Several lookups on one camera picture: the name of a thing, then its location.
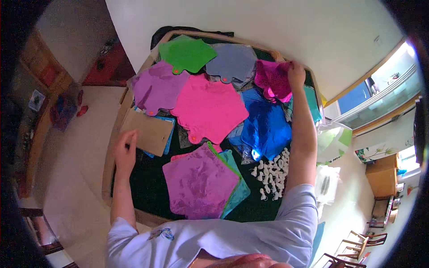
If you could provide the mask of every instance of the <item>cardboard sheet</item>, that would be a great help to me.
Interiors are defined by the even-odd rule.
[[[147,116],[130,108],[122,125],[121,132],[139,129],[137,148],[156,156],[162,156],[170,133],[173,129],[172,122]]]

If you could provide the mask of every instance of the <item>wooden chair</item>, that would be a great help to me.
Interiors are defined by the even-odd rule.
[[[362,235],[362,236],[368,237],[368,238],[374,238],[374,237],[379,237],[382,235],[384,235],[384,237],[376,239],[376,240],[368,240],[368,242],[366,243],[366,246],[367,247],[373,247],[373,246],[378,246],[378,245],[384,244],[384,242],[386,241],[386,238],[387,238],[387,233],[379,234],[379,235]]]
[[[356,268],[356,267],[362,267],[362,268],[366,268],[365,264],[361,264],[361,263],[355,263],[355,262],[348,262],[342,259],[338,259],[334,256],[331,256],[327,253],[325,253],[324,255],[330,257],[331,259],[329,260],[330,263],[332,263],[329,268]]]
[[[360,235],[354,231],[350,231],[351,234],[354,234],[355,236],[359,237],[360,239],[363,239],[363,242],[354,242],[350,240],[343,239],[343,242],[354,244],[354,247],[346,247],[348,250],[354,250],[357,251],[357,253],[354,254],[338,254],[337,257],[348,257],[352,259],[359,259],[362,255],[363,251],[365,250],[366,244],[368,242],[368,237],[364,237],[363,235]]]

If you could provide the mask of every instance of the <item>hand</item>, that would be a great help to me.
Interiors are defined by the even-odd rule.
[[[287,72],[290,87],[292,91],[303,89],[305,82],[304,67],[296,61],[291,61]]]
[[[115,142],[116,172],[129,178],[136,163],[137,130],[125,131],[119,134]]]

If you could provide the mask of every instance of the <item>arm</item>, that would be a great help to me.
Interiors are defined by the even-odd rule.
[[[316,177],[317,134],[304,91],[305,71],[292,62],[288,71],[293,95],[292,144],[290,146],[289,174],[285,193],[299,185],[314,186]]]
[[[121,217],[137,230],[130,188],[130,175],[136,163],[136,139],[137,130],[131,130],[122,132],[116,140],[116,175],[113,186],[112,208],[110,210],[110,224],[116,218]],[[125,148],[126,143],[130,144],[129,150]]]

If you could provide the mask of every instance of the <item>dark green table surface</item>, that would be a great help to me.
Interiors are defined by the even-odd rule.
[[[193,36],[193,38],[201,38],[207,44],[231,43],[206,37]],[[258,59],[274,61],[268,52],[255,49],[255,53]],[[305,84],[314,86],[308,71]],[[130,177],[131,194],[133,196],[134,207],[170,220],[184,219],[185,217],[183,215],[173,214],[170,211],[167,183],[162,172],[162,166],[170,162],[171,156],[189,153],[198,147],[199,145],[194,145],[189,148],[180,149],[178,139],[178,125],[176,123],[168,155],[150,158],[143,151],[137,149],[136,165],[134,166]],[[221,148],[223,150],[231,149],[233,151],[234,160],[236,161],[244,180],[251,190],[250,196],[248,196],[248,198],[246,198],[233,211],[231,211],[225,219],[238,222],[273,220],[277,214],[281,199],[272,201],[272,195],[270,194],[268,195],[268,201],[260,200],[259,189],[262,188],[262,184],[250,174],[251,171],[249,170],[256,164],[252,163],[248,165],[241,165],[241,155],[239,155],[233,149],[227,140],[224,140],[221,143]],[[113,175],[112,179],[111,196],[113,195],[114,182],[115,175]]]

